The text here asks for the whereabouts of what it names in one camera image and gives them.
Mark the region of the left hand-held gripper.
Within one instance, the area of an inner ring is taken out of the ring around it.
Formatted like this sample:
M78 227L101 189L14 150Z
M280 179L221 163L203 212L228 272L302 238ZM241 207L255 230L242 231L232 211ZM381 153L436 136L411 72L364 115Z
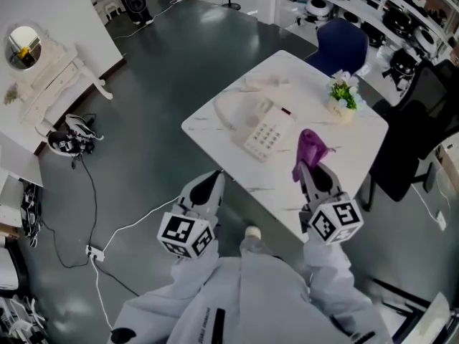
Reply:
M210 171L182 189L178 203L165 212L157 239L166 251L178 257L197 259L215 240L217 211L225 186L222 171Z

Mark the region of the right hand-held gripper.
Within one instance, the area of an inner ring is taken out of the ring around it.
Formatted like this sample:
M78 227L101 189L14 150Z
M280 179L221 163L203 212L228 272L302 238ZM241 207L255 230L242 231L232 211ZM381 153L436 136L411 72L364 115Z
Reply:
M302 233L326 245L350 240L363 227L364 220L356 201L342 189L338 176L322 162L311 168L301 161L297 170L307 201L299 212ZM328 193L329 198L311 208L321 192Z

